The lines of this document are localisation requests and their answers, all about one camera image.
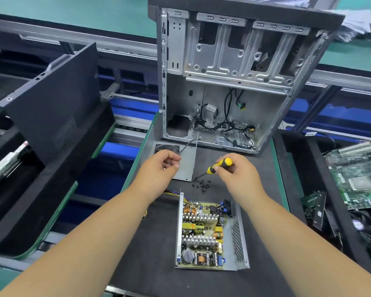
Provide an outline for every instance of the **yellow and black screwdriver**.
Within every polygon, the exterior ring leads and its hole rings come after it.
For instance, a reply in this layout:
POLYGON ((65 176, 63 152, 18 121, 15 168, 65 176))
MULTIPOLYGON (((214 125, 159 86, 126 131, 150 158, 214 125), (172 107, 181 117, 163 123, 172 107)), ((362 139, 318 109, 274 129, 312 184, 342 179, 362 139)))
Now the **yellow and black screwdriver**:
POLYGON ((203 173, 201 176, 195 177, 194 180, 196 180, 198 178, 201 178, 202 176, 204 176, 206 174, 214 174, 216 172, 216 170, 214 169, 215 166, 219 166, 219 167, 222 167, 224 169, 228 169, 229 167, 232 166, 232 159, 227 157, 227 158, 224 158, 224 159, 220 160, 219 163, 214 164, 211 167, 209 167, 208 170, 206 171, 206 173, 203 173))

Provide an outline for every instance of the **green workbench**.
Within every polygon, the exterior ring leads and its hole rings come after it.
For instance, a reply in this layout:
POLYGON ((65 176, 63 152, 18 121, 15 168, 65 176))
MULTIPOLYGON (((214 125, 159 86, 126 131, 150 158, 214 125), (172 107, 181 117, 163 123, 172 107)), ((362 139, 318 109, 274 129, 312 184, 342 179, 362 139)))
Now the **green workbench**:
MULTIPOLYGON (((371 0, 341 0, 338 9, 371 9, 371 0)), ((0 0, 0 14, 156 38, 147 0, 0 0)), ((334 42, 321 64, 371 72, 371 42, 334 42)))

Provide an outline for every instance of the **circuit board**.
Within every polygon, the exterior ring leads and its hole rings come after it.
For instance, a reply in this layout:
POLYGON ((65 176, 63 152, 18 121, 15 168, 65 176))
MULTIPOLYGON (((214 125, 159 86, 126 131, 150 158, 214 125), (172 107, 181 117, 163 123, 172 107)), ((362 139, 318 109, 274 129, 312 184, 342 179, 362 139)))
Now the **circuit board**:
POLYGON ((211 202, 188 201, 183 205, 178 268, 224 270, 227 217, 220 208, 222 204, 211 202))
POLYGON ((371 141, 325 156, 348 210, 371 208, 371 141))

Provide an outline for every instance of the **perforated metal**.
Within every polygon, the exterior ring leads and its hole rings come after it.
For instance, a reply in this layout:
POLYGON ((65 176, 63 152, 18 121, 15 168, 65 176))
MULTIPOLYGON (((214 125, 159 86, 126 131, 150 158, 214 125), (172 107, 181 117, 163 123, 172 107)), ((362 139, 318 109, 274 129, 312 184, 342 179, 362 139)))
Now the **perforated metal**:
POLYGON ((75 123, 75 119, 71 116, 66 123, 54 134, 54 145, 55 148, 61 150, 74 134, 75 130, 77 129, 77 124, 75 123))
POLYGON ((207 143, 214 143, 216 141, 216 135, 214 132, 206 128, 194 129, 192 132, 192 137, 207 143))
POLYGON ((238 263, 244 262, 243 248, 242 248, 242 239, 241 231, 239 230, 239 222, 233 223, 231 227, 232 240, 234 243, 235 258, 238 263))

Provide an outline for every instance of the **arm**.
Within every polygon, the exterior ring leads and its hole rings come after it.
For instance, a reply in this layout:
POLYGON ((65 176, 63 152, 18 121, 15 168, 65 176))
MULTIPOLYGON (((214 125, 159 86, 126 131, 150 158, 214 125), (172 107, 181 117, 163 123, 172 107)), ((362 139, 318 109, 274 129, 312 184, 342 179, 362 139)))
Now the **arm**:
POLYGON ((180 159, 162 150, 146 160, 127 190, 21 273, 0 297, 102 296, 144 212, 166 189, 180 159))
POLYGON ((371 296, 371 274, 269 198, 245 157, 234 153, 225 157, 234 166, 230 171, 215 167, 217 174, 249 215, 297 296, 371 296))

